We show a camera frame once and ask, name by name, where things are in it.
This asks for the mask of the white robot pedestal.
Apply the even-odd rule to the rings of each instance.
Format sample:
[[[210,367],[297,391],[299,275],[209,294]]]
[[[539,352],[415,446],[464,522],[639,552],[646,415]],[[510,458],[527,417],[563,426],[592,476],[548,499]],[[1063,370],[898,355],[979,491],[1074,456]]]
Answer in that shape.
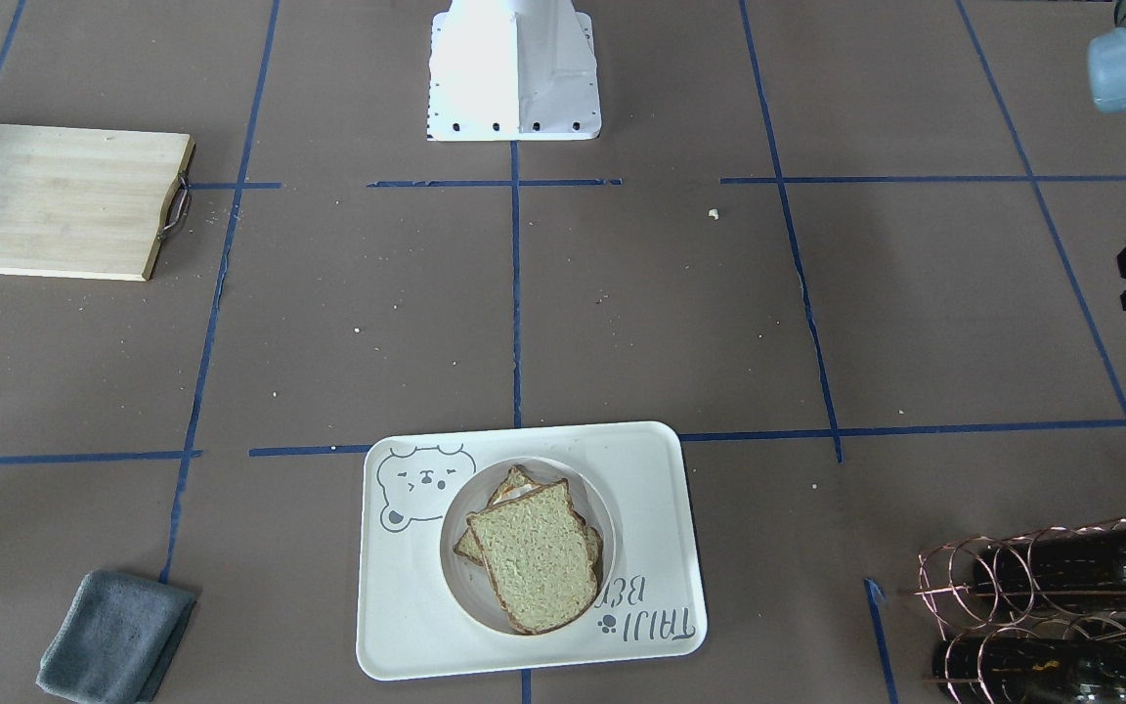
[[[572,1],[453,1],[430,28],[426,139],[593,140],[593,23]]]

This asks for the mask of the dark wine bottle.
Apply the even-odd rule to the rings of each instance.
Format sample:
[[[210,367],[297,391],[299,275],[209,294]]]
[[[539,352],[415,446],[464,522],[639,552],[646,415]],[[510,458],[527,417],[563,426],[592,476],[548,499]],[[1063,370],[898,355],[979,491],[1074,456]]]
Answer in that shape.
[[[958,703],[1126,703],[1126,647],[1062,638],[944,640],[932,681]]]
[[[1126,529],[1067,532],[983,550],[974,591],[1022,611],[1126,612]]]

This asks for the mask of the folded grey cloth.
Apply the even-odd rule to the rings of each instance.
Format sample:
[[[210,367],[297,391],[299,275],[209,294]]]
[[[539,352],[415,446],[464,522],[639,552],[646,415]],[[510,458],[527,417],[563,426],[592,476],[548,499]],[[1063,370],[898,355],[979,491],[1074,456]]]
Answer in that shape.
[[[152,703],[191,621],[196,596],[134,574],[84,574],[36,685],[75,703]]]

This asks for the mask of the wooden cutting board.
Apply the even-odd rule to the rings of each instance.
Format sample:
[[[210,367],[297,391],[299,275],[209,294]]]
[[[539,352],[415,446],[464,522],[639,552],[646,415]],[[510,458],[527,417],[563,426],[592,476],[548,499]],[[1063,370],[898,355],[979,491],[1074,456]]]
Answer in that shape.
[[[193,152],[182,133],[0,124],[0,275],[148,280]]]

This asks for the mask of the cream bear tray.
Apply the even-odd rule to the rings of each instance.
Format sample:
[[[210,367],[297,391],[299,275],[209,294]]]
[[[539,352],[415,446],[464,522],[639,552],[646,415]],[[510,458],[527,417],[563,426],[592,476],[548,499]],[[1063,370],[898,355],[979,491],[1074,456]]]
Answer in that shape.
[[[444,583],[452,499],[504,458],[581,467],[620,536],[595,605],[545,636],[481,627]],[[679,438],[656,420],[383,438],[364,458],[357,594],[358,663],[379,681],[691,654],[708,615]]]

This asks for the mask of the white round plate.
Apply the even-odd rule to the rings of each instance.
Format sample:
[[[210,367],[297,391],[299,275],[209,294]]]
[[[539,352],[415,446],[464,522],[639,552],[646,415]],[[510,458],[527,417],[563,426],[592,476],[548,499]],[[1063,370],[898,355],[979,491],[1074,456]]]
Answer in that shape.
[[[515,632],[509,620],[506,620],[504,611],[501,611],[499,601],[495,599],[495,592],[489,583],[486,565],[470,564],[465,558],[452,553],[455,541],[461,538],[464,529],[468,529],[465,517],[470,513],[479,513],[488,508],[489,496],[495,490],[495,485],[504,480],[506,472],[515,464],[526,466],[529,475],[543,482],[544,485],[558,481],[560,478],[568,480],[577,513],[580,513],[602,538],[602,561],[600,561],[597,597],[606,583],[614,556],[617,555],[620,547],[620,536],[618,536],[616,522],[614,522],[613,505],[608,504],[595,478],[582,471],[581,467],[569,466],[563,461],[552,458],[495,461],[488,466],[479,467],[475,476],[461,487],[455,498],[452,499],[450,507],[448,507],[443,520],[441,569],[444,583],[450,588],[452,597],[461,611],[464,611],[470,620],[474,620],[481,627],[493,630],[493,632],[504,634],[504,636],[537,638],[522,636],[522,634]]]

